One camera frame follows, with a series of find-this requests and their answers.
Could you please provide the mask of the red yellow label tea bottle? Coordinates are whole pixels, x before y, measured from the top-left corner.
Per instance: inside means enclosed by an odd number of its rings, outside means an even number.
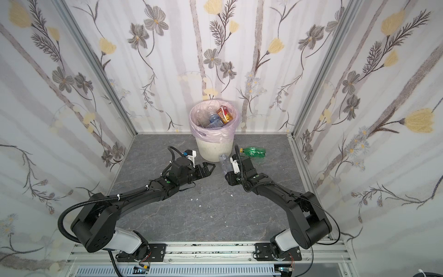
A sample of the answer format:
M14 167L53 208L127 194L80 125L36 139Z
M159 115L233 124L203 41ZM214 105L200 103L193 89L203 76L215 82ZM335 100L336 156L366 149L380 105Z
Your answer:
M234 119L227 106L221 106L216 113L224 125L230 123Z

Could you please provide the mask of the blue cap bottle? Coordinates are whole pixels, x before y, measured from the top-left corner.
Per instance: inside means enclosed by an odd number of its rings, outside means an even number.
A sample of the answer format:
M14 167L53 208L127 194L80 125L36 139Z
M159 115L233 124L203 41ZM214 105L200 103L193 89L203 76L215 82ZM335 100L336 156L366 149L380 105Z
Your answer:
M210 116L210 123L208 124L207 129L221 128L223 126L224 123L217 114L212 114Z

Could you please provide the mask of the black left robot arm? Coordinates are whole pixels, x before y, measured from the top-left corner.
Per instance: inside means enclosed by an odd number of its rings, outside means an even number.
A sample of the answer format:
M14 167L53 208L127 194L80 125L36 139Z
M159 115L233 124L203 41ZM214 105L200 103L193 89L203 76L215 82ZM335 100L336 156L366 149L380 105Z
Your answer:
M70 241L80 243L89 253L99 250L117 251L113 262L144 262L152 257L152 249L139 232L117 227L125 215L148 204L164 201L184 190L184 185L209 177L215 164L195 163L196 152L180 152L167 148L171 160L161 175L139 189L116 195L96 193L86 202L67 208L57 221L60 233Z

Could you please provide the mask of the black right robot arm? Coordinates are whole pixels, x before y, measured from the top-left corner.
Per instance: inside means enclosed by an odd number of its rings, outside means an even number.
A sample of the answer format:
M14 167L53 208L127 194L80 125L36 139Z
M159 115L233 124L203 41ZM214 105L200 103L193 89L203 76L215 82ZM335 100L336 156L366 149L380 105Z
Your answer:
M333 231L330 219L315 194L290 190L273 181L268 175L258 173L249 157L241 155L238 145L230 157L233 170L225 179L231 186L240 185L247 193L265 197L283 209L289 228L273 236L270 252L274 259L283 260L296 248L309 249Z

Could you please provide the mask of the clear crushed bottle white cap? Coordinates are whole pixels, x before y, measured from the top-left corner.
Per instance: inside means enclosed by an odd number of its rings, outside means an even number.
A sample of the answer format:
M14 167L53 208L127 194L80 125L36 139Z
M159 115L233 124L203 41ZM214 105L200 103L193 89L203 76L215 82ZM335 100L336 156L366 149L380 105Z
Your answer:
M230 157L228 155L222 154L219 157L219 160L220 160L221 168L223 171L223 175L226 175L227 173L234 171L233 165L232 165L232 163L230 161Z

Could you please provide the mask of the green bottle yellow cap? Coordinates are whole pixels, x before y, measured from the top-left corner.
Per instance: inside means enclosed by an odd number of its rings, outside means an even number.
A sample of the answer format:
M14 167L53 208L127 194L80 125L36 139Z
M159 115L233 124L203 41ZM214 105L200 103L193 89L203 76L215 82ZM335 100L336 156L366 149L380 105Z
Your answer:
M264 158L266 154L266 150L260 147L240 148L239 151L240 153L243 153L248 157L254 157L254 158Z

